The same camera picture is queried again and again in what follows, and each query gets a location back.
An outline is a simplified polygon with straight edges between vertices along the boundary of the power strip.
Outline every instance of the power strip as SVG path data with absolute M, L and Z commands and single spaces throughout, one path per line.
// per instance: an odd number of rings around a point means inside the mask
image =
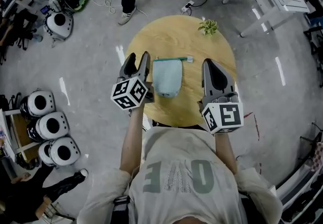
M 187 6 L 188 4 L 191 4 L 191 5 L 193 5 L 194 4 L 194 2 L 192 1 L 192 0 L 190 0 L 185 6 Z M 186 12 L 187 10 L 188 10 L 188 8 L 187 7 L 182 7 L 181 8 L 181 12 L 182 13 L 184 13 L 184 12 Z

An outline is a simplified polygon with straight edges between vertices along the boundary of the light blue pouch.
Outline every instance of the light blue pouch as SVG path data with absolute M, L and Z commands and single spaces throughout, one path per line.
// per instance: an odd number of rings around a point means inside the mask
M 156 59 L 152 65 L 152 81 L 159 96 L 176 97 L 182 85 L 183 65 L 180 59 Z

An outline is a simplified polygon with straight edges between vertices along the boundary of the gray floor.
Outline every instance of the gray floor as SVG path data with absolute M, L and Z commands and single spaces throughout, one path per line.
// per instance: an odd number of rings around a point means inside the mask
M 128 117 L 110 101 L 121 66 L 116 49 L 125 52 L 143 26 L 163 16 L 180 14 L 188 1 L 137 0 L 138 8 L 148 17 L 136 12 L 125 26 L 117 25 L 121 8 L 109 14 L 108 8 L 89 2 L 74 16 L 73 34 L 64 43 L 51 48 L 50 37 L 45 35 L 42 43 L 30 42 L 27 51 L 9 49 L 7 61 L 0 67 L 1 93 L 10 96 L 20 91 L 27 95 L 38 87 L 52 90 L 83 153 L 75 168 L 100 173 L 118 167 Z M 193 1 L 199 4 L 204 0 Z M 216 20 L 236 57 L 240 98 L 245 113 L 253 114 L 246 118 L 245 127 L 230 135 L 234 151 L 237 156 L 250 157 L 263 176 L 276 184 L 297 162 L 299 136 L 311 130 L 314 120 L 323 125 L 322 90 L 303 34 L 308 28 L 303 16 L 297 15 L 275 32 L 264 34 L 259 28 L 241 38 L 239 32 L 256 20 L 252 8 L 257 8 L 254 0 L 230 0 L 227 5 L 222 0 L 209 0 L 193 9 L 192 16 Z M 282 65 L 285 86 L 276 58 Z M 63 82 L 68 98 L 62 93 Z M 71 167 L 55 170 L 46 184 L 73 171 Z M 90 186 L 91 178 L 59 199 L 66 212 L 78 214 Z

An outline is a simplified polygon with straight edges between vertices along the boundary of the white t-shirt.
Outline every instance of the white t-shirt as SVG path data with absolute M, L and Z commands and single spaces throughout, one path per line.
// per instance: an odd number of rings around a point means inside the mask
M 278 223 L 282 204 L 255 169 L 234 176 L 215 155 L 208 132 L 154 127 L 147 132 L 145 162 L 127 193 L 129 223 L 170 224 L 186 216 L 209 223 L 247 223 L 239 190 L 253 199 L 267 223 Z M 78 224 L 109 224 L 113 200 L 125 194 L 130 175 L 111 170 L 93 178 Z

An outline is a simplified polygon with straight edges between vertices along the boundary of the small succulent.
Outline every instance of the small succulent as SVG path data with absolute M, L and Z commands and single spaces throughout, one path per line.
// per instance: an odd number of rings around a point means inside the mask
M 213 21 L 213 20 L 205 20 L 203 22 L 200 23 L 200 26 L 197 30 L 204 30 L 204 35 L 207 36 L 212 36 L 218 29 L 218 24 L 217 22 Z

